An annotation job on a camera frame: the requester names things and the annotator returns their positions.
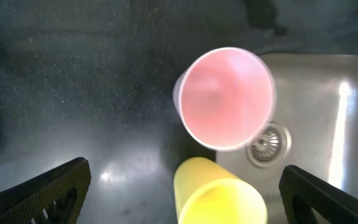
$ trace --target dark stone surface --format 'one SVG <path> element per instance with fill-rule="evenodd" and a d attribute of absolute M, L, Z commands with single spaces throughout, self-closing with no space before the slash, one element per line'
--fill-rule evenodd
<path fill-rule="evenodd" d="M 83 156 L 78 223 L 175 223 L 175 169 L 214 153 L 173 84 L 224 46 L 358 54 L 358 1 L 0 0 L 0 191 Z"/>

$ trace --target drain strainer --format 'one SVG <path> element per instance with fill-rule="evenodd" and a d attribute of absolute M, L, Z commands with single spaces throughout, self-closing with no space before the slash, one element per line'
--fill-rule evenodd
<path fill-rule="evenodd" d="M 290 148 L 291 137 L 288 129 L 278 123 L 269 123 L 259 139 L 246 150 L 254 165 L 268 167 L 283 159 Z"/>

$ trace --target pink cup rim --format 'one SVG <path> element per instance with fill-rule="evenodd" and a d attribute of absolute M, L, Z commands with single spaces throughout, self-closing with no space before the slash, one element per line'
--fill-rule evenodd
<path fill-rule="evenodd" d="M 252 135 L 250 138 L 246 139 L 245 141 L 240 142 L 239 144 L 236 144 L 234 146 L 212 146 L 210 144 L 206 144 L 205 142 L 201 141 L 200 139 L 198 139 L 189 129 L 189 127 L 186 124 L 185 118 L 183 117 L 183 112 L 182 112 L 182 107 L 181 107 L 181 96 L 183 93 L 183 87 L 185 86 L 186 83 L 186 79 L 188 78 L 189 74 L 192 72 L 192 70 L 194 69 L 194 67 L 198 64 L 198 62 L 200 62 L 202 59 L 206 58 L 207 56 L 209 56 L 210 54 L 219 52 L 219 51 L 223 51 L 223 50 L 235 50 L 235 51 L 240 51 L 242 53 L 245 53 L 247 55 L 250 55 L 251 57 L 257 59 L 259 61 L 259 63 L 264 67 L 266 74 L 268 76 L 268 79 L 270 80 L 270 85 L 271 85 L 271 90 L 272 90 L 272 104 L 270 105 L 269 108 L 269 112 L 267 113 L 267 116 L 265 118 L 266 122 L 262 123 L 259 128 L 257 129 L 257 131 L 255 132 L 254 135 Z M 252 141 L 255 140 L 255 138 L 257 136 L 259 136 L 262 131 L 267 127 L 267 125 L 269 124 L 269 121 L 272 119 L 273 114 L 274 114 L 274 108 L 275 108 L 275 104 L 276 104 L 276 89 L 275 89 L 275 85 L 274 85 L 274 79 L 272 76 L 272 73 L 270 72 L 269 68 L 266 66 L 266 64 L 262 61 L 262 59 L 260 59 L 258 56 L 256 56 L 255 54 L 253 54 L 252 52 L 248 51 L 248 50 L 244 50 L 244 49 L 240 49 L 238 47 L 221 47 L 218 49 L 214 49 L 214 50 L 210 50 L 209 52 L 206 52 L 205 54 L 203 54 L 202 56 L 200 56 L 197 60 L 195 60 L 190 67 L 185 71 L 185 74 L 183 76 L 183 80 L 181 81 L 181 85 L 179 88 L 179 94 L 178 94 L 178 107 L 179 107 L 179 114 L 180 114 L 180 118 L 183 122 L 183 125 L 185 125 L 186 130 L 190 133 L 191 137 L 193 137 L 196 141 L 198 141 L 200 144 L 202 144 L 203 146 L 209 148 L 209 149 L 214 149 L 217 151 L 234 151 L 237 149 L 241 149 L 245 146 L 247 146 L 248 144 L 250 144 Z"/>

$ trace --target sink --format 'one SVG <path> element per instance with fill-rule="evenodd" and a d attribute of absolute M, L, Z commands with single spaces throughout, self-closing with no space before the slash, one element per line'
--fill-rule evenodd
<path fill-rule="evenodd" d="M 287 223 L 278 182 L 289 164 L 358 198 L 358 56 L 268 54 L 277 104 L 272 121 L 288 130 L 290 150 L 260 164 L 247 147 L 216 161 L 263 196 L 268 223 Z"/>

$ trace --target cup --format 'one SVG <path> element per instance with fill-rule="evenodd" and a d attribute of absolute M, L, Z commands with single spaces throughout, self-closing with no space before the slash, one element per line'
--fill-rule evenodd
<path fill-rule="evenodd" d="M 267 209 L 253 186 L 215 162 L 194 157 L 173 178 L 178 224 L 266 224 Z"/>
<path fill-rule="evenodd" d="M 178 78 L 173 102 L 200 144 L 232 151 L 254 141 L 272 118 L 274 80 L 258 56 L 224 47 L 202 55 Z"/>

